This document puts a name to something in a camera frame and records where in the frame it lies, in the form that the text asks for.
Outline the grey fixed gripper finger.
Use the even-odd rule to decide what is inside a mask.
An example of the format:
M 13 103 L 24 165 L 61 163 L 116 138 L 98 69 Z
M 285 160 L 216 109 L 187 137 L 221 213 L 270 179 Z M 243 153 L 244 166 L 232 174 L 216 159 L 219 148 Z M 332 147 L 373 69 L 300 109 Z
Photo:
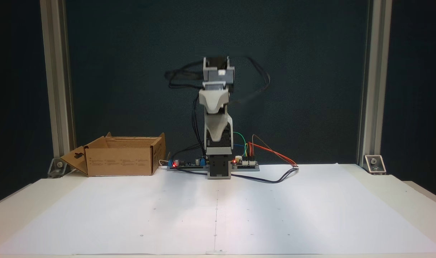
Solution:
M 206 103 L 199 103 L 204 114 L 224 114 L 227 113 L 228 104 L 214 105 L 211 108 Z

